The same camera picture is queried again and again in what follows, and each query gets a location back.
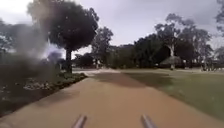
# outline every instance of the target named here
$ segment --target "grass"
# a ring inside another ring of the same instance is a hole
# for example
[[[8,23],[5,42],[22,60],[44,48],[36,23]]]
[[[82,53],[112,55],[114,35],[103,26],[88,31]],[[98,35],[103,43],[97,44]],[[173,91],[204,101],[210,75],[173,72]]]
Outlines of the grass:
[[[224,121],[224,75],[156,70],[125,74]]]

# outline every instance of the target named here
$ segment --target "sky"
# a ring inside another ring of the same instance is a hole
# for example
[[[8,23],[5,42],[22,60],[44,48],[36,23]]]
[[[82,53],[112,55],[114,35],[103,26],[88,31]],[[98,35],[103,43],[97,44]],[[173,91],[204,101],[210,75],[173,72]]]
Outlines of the sky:
[[[9,23],[31,23],[26,13],[32,0],[0,0],[0,17]],[[196,24],[211,34],[218,34],[215,16],[219,11],[216,0],[75,0],[84,8],[94,8],[100,17],[99,25],[110,28],[114,36],[112,45],[133,43],[140,37],[155,32],[154,26],[164,23],[169,13],[193,19]],[[222,46],[223,38],[209,42],[213,48]],[[48,46],[47,52],[55,46]],[[84,48],[76,53],[90,51]]]

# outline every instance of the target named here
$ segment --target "bush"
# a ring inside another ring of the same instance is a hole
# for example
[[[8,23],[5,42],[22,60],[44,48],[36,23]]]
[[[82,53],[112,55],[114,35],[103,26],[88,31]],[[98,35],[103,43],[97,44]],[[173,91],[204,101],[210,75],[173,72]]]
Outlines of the bush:
[[[60,89],[85,79],[83,73],[56,73],[52,79],[41,81],[38,77],[27,78],[25,85],[12,84],[0,88],[0,117],[10,114],[26,104],[51,95]]]

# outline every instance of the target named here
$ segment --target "large tree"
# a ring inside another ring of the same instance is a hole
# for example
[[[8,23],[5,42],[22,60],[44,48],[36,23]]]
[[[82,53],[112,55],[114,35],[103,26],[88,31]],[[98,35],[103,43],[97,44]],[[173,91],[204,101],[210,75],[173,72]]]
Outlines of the large tree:
[[[92,42],[92,53],[95,61],[99,60],[101,64],[106,66],[112,36],[113,32],[109,28],[99,28]]]
[[[71,52],[88,46],[93,40],[99,17],[74,1],[33,0],[28,13],[40,25],[51,43],[66,50],[66,70],[72,72]]]

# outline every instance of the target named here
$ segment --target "metal rod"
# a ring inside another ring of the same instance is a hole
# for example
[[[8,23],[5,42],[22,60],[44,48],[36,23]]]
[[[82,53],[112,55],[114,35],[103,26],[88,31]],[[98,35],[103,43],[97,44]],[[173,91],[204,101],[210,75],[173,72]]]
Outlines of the metal rod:
[[[152,123],[152,120],[147,115],[142,115],[141,121],[142,121],[142,124],[143,124],[144,128],[157,128]]]
[[[86,116],[79,116],[79,118],[77,119],[75,124],[72,126],[72,128],[83,128],[86,120],[87,120]]]

